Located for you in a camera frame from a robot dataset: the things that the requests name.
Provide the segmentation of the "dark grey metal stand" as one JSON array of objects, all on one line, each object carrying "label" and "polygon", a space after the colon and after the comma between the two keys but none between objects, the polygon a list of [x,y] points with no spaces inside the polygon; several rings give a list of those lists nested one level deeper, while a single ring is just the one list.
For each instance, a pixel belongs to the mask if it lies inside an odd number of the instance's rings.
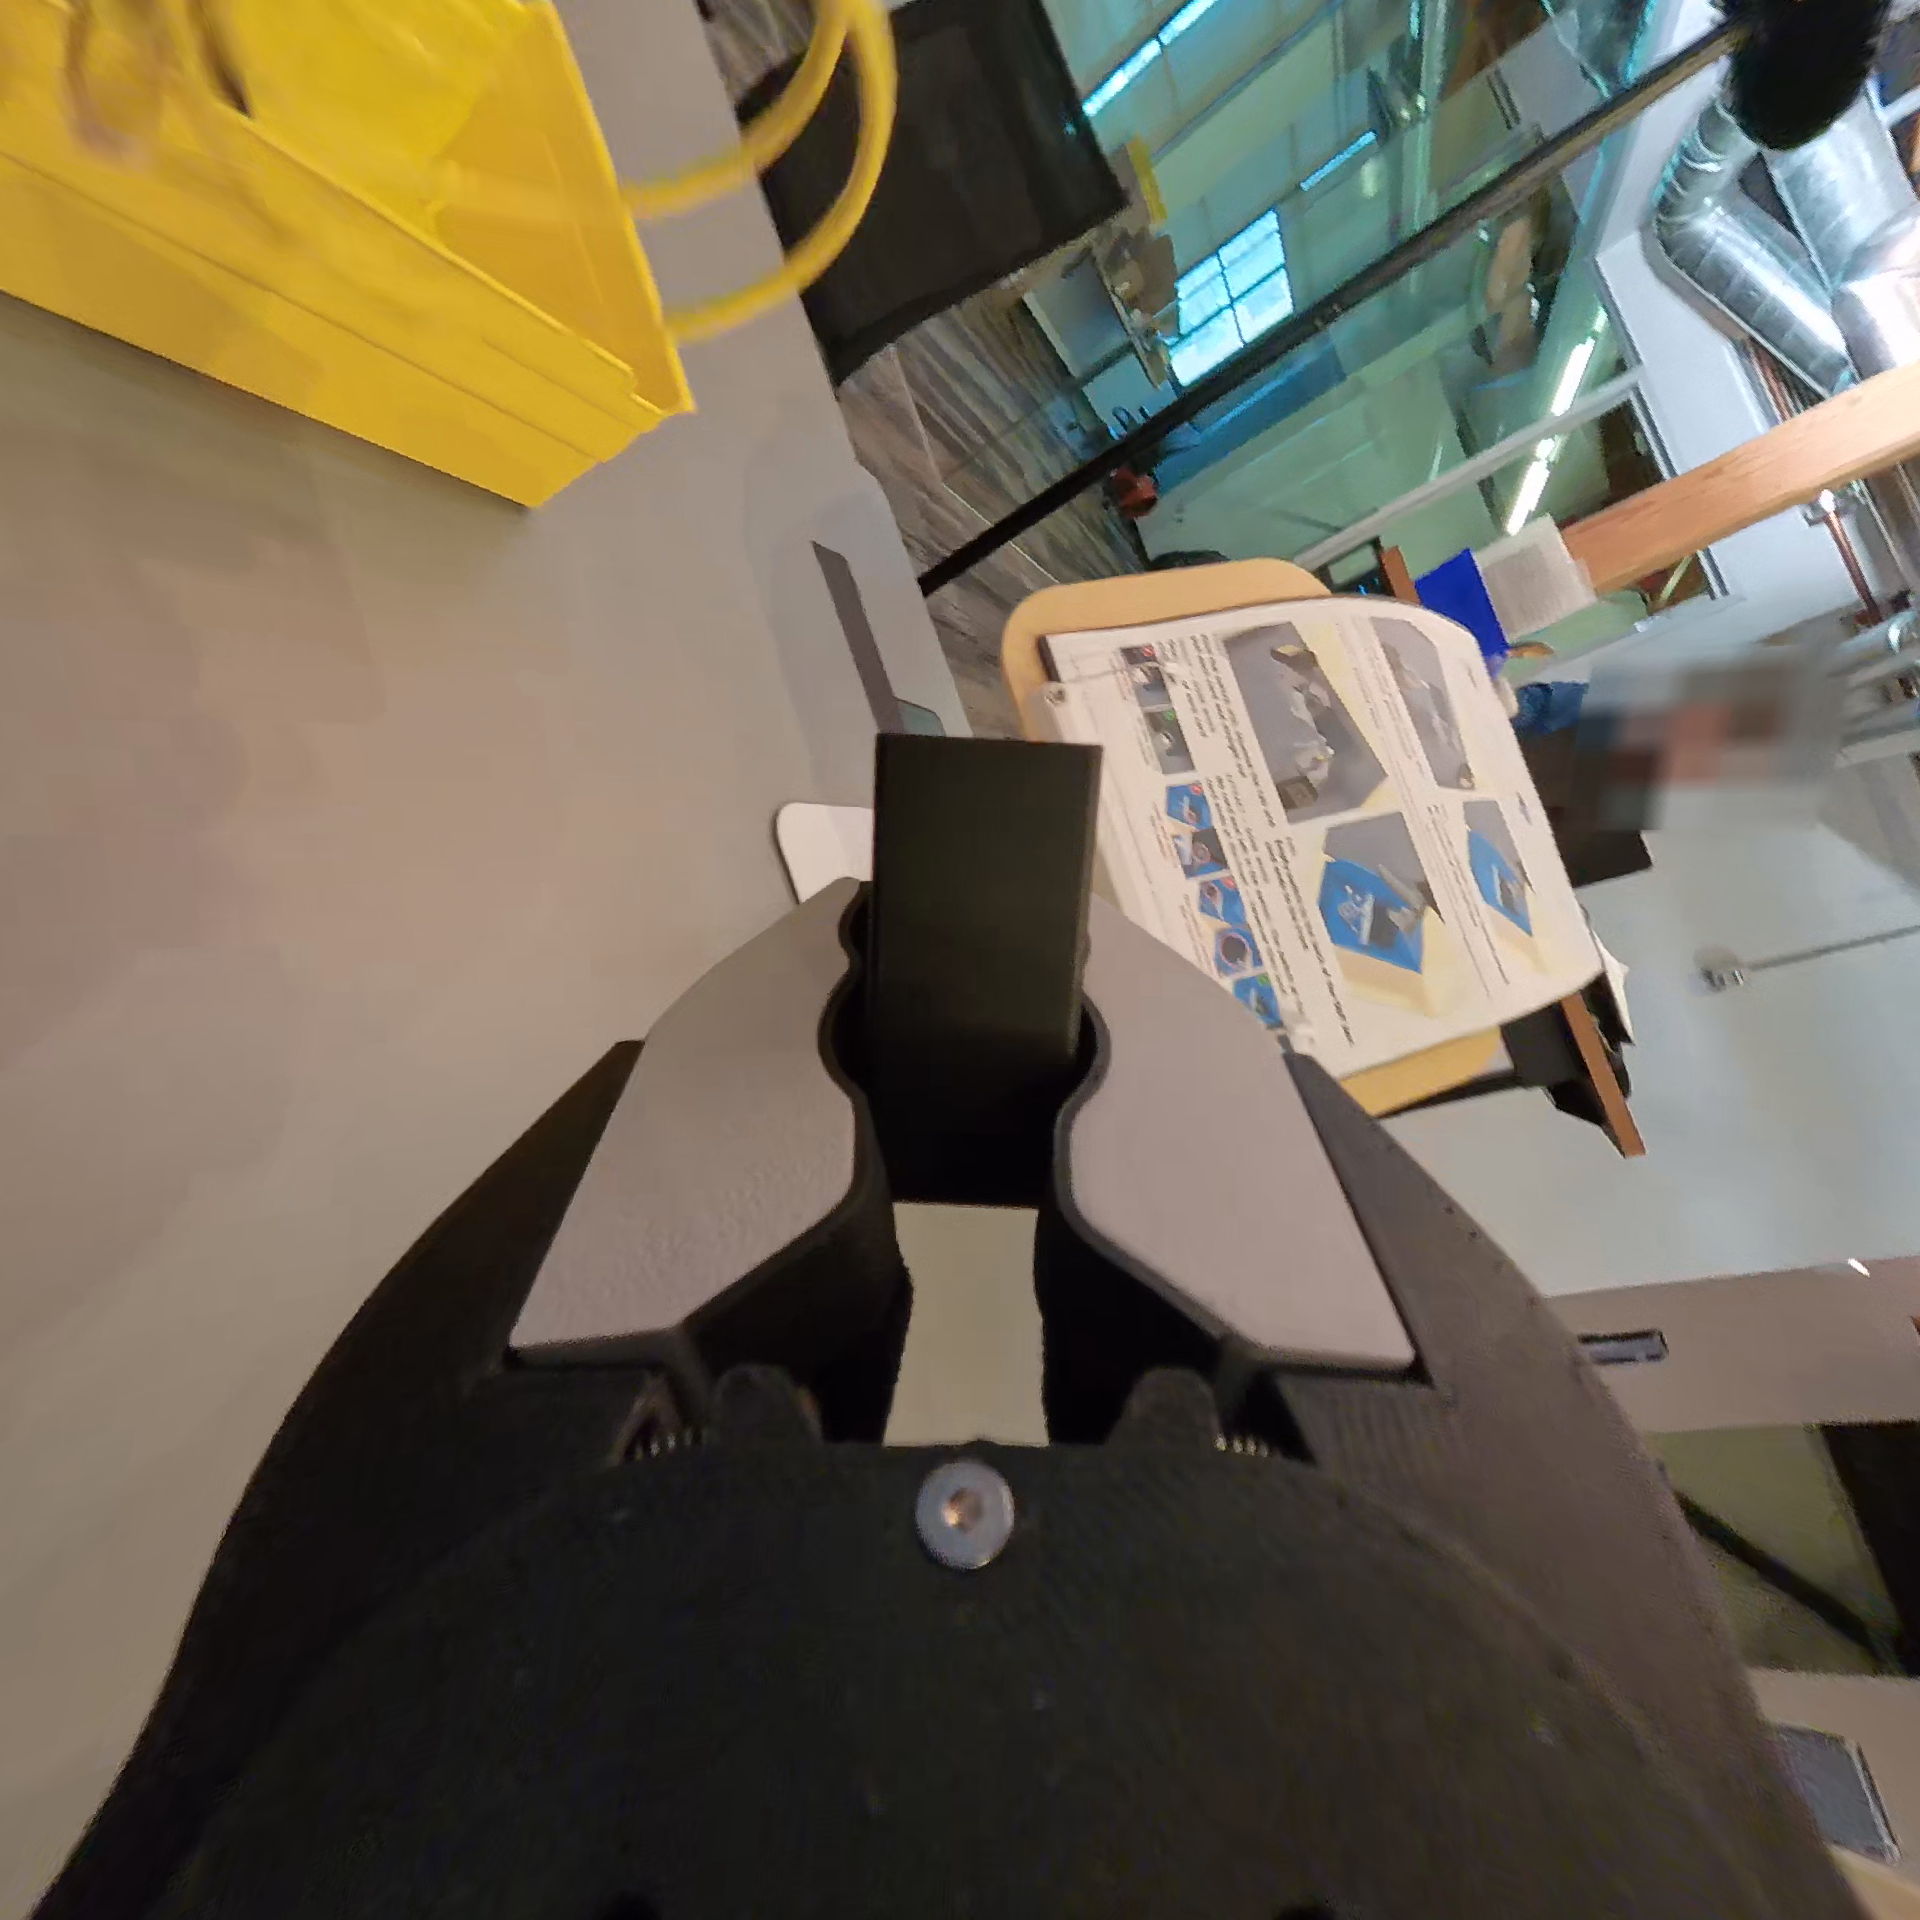
[{"label": "dark grey metal stand", "polygon": [[944,647],[904,556],[811,542],[811,558],[877,734],[970,737]]}]

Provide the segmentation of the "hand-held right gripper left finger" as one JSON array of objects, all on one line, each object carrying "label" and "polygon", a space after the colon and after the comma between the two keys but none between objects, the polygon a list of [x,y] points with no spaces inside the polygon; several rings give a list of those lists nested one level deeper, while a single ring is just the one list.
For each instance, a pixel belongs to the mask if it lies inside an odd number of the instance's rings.
[{"label": "hand-held right gripper left finger", "polygon": [[519,1358],[833,1358],[901,1297],[864,1097],[829,1062],[856,885],[657,1018],[512,1329]]}]

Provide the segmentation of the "black network switch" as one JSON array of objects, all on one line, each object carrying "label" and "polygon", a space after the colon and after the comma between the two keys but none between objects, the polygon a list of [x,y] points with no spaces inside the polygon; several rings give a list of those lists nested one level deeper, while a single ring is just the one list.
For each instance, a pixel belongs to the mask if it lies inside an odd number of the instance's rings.
[{"label": "black network switch", "polygon": [[856,1082],[909,1204],[1034,1209],[1086,1075],[1098,747],[886,734]]}]

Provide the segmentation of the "wooden ceiling beam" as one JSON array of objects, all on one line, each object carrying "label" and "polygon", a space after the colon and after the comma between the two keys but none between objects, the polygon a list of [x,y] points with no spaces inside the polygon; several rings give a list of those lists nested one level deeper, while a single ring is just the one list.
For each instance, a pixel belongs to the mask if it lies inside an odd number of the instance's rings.
[{"label": "wooden ceiling beam", "polygon": [[1562,530],[1591,588],[1614,593],[1725,537],[1875,477],[1918,453],[1918,366],[1872,374],[1801,415]]}]

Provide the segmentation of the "silver ventilation duct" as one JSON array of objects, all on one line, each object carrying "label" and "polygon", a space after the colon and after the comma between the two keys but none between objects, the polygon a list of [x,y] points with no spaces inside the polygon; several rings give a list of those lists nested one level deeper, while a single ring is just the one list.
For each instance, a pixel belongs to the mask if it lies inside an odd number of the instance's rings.
[{"label": "silver ventilation duct", "polygon": [[1647,245],[1817,396],[1918,358],[1914,187],[1872,87],[1789,151],[1709,95],[1651,190]]}]

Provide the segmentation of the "yellow plastic bin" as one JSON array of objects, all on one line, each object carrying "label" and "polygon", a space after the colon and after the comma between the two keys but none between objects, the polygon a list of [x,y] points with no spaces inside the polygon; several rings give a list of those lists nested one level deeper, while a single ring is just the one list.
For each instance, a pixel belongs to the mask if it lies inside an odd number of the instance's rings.
[{"label": "yellow plastic bin", "polygon": [[537,508],[693,412],[552,5],[5,5],[5,295]]}]

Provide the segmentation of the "black flat panel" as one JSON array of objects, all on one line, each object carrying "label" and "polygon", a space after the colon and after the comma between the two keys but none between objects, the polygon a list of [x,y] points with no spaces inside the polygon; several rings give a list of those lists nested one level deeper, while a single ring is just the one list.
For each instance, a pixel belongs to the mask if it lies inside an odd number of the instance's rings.
[{"label": "black flat panel", "polygon": [[802,295],[833,387],[1125,209],[1042,2],[914,2],[888,20],[898,99],[880,181]]}]

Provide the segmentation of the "white flat plate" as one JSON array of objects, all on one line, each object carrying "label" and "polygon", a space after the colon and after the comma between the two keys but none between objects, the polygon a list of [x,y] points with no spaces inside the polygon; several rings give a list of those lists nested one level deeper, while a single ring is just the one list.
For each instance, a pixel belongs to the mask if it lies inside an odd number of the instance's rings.
[{"label": "white flat plate", "polygon": [[798,906],[848,881],[873,881],[875,809],[790,799],[775,812],[775,850]]}]

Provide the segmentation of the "printed instruction sheet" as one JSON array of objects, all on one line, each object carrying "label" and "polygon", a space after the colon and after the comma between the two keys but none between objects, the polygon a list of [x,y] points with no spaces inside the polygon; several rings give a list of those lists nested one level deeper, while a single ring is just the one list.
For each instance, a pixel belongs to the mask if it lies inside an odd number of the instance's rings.
[{"label": "printed instruction sheet", "polygon": [[1472,631],[1358,595],[1049,618],[1120,909],[1339,1082],[1592,986],[1601,947]]}]

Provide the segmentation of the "light wooden board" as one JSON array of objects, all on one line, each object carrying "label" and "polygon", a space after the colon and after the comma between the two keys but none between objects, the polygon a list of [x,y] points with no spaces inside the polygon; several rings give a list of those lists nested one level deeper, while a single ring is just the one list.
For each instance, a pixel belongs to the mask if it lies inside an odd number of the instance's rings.
[{"label": "light wooden board", "polygon": [[[1089,583],[1056,583],[1031,593],[1005,614],[999,675],[1015,706],[1019,739],[1057,743],[1045,717],[1049,669],[1042,639],[1053,634],[1138,629],[1171,618],[1224,614],[1265,603],[1311,603],[1331,597],[1306,567],[1286,559],[1223,559],[1202,567],[1150,570]],[[1410,1055],[1341,1078],[1375,1116],[1410,1113],[1493,1075],[1501,1043],[1494,1028],[1424,1047]]]}]

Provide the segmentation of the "grey side table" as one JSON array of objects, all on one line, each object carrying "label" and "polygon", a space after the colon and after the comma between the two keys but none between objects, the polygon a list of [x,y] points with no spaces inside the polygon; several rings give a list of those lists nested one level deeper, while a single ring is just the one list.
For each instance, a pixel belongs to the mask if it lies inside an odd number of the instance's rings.
[{"label": "grey side table", "polygon": [[1912,1423],[1918,1260],[1549,1298],[1646,1433]]}]

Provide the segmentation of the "black fuzzy microphone cover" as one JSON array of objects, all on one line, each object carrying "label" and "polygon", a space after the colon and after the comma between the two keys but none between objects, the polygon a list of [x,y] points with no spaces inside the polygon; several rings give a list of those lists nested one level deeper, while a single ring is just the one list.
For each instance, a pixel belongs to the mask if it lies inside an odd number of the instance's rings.
[{"label": "black fuzzy microphone cover", "polygon": [[1723,99],[1768,153],[1823,138],[1863,92],[1895,2],[1719,2],[1735,35]]}]

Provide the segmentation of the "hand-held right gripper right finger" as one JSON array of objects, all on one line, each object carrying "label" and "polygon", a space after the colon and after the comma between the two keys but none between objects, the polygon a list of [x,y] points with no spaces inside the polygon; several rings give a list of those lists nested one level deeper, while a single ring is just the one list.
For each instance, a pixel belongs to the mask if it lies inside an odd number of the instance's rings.
[{"label": "hand-held right gripper right finger", "polygon": [[1091,1061],[1056,1143],[1064,1219],[1257,1359],[1407,1371],[1413,1341],[1280,1037],[1098,897],[1083,1007]]}]

